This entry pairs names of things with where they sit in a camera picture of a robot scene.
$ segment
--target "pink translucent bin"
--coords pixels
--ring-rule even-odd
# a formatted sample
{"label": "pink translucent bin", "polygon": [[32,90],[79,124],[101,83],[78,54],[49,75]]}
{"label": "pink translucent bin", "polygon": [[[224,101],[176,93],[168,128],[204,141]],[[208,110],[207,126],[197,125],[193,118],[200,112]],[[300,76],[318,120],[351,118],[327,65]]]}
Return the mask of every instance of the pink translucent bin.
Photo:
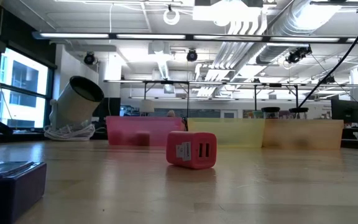
{"label": "pink translucent bin", "polygon": [[168,135],[167,161],[192,169],[207,169],[216,162],[216,136],[212,133],[173,131]]}
{"label": "pink translucent bin", "polygon": [[181,118],[108,116],[109,144],[113,146],[167,145],[168,133],[182,131]]}

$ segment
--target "table surface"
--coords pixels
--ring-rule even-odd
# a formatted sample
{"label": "table surface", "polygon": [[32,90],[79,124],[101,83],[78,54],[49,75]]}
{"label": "table surface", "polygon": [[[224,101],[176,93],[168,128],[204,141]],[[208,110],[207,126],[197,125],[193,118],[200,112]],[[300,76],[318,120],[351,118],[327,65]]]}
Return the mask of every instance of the table surface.
{"label": "table surface", "polygon": [[212,169],[107,141],[0,145],[45,161],[45,195],[17,223],[358,223],[358,150],[218,149]]}

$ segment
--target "monitor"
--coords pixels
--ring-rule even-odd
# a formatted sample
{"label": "monitor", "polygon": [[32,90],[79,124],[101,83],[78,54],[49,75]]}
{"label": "monitor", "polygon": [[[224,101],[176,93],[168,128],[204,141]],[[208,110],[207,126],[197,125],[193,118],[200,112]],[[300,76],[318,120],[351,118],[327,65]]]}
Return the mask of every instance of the monitor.
{"label": "monitor", "polygon": [[358,102],[347,100],[331,100],[333,119],[341,119],[345,123],[358,123]]}

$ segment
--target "window frame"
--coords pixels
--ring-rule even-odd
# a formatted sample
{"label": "window frame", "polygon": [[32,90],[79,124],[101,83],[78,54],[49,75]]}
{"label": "window frame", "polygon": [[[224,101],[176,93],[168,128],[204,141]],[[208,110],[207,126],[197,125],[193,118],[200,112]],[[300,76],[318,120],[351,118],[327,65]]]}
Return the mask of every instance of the window frame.
{"label": "window frame", "polygon": [[[52,99],[53,79],[54,79],[54,74],[55,74],[55,67],[51,67],[50,65],[48,65],[46,63],[42,63],[39,60],[36,60],[36,59],[34,59],[32,57],[29,57],[28,54],[23,54],[20,50],[14,48],[14,47],[12,48],[12,47],[7,46],[6,49],[11,49],[11,50],[21,54],[22,56],[25,56],[25,57],[27,57],[27,58],[29,58],[31,60],[34,60],[35,62],[37,62],[37,63],[39,63],[39,64],[41,64],[43,66],[46,66],[48,68],[47,82],[46,82],[46,84],[47,84],[46,93],[44,95],[41,94],[41,93],[37,93],[37,92],[33,92],[33,91],[26,90],[26,89],[23,89],[23,88],[19,88],[19,87],[16,87],[16,86],[0,83],[0,86],[1,86],[2,89],[11,90],[11,91],[18,92],[18,93],[23,93],[23,94],[26,94],[26,95],[29,95],[29,96],[35,96],[35,97],[39,97],[39,98],[44,98],[45,99],[44,126],[48,125],[50,123],[49,114],[50,114],[50,112],[52,110],[52,107],[50,106],[49,101]],[[2,53],[3,52],[0,52],[0,66],[1,66],[1,60],[2,60]],[[43,128],[21,128],[21,127],[17,127],[17,129],[18,130],[30,130],[30,131],[36,131],[36,132],[43,131]]]}

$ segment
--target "ceiling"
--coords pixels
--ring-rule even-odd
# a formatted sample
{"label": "ceiling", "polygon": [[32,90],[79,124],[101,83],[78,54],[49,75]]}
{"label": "ceiling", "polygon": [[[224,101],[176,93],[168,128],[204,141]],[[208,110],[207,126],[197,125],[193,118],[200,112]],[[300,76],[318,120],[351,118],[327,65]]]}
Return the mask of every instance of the ceiling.
{"label": "ceiling", "polygon": [[[290,0],[277,0],[277,7],[269,10],[268,21],[271,20]],[[183,1],[181,9],[192,10],[194,1]],[[132,9],[106,4],[84,4],[82,2],[56,2],[54,0],[9,0],[3,6],[28,24],[44,32],[109,32],[111,16],[111,32],[141,32],[141,33],[183,33],[183,34],[223,34],[227,27],[216,26],[213,22],[194,21],[192,16],[180,14],[178,24],[171,26],[163,21],[165,6],[145,6],[146,15],[140,6],[131,5]],[[325,25],[317,29],[313,35],[351,35],[358,34],[357,8],[342,8]],[[147,59],[147,41],[128,40],[81,40],[74,44],[81,45],[115,45],[127,60],[125,74],[151,73],[157,68],[157,63]],[[174,60],[168,62],[170,70],[194,71],[195,63],[186,61],[189,48],[195,48],[198,60],[214,60],[219,52],[220,42],[170,42]],[[313,44],[313,54],[325,69],[335,66],[339,58],[346,52],[349,45]],[[336,80],[346,82],[349,68],[358,62],[358,46],[352,51],[347,63],[341,65],[336,73]],[[291,77],[299,82],[318,75],[324,70],[313,57],[305,58],[291,69],[279,66],[267,67],[264,78],[272,78],[272,82]]]}

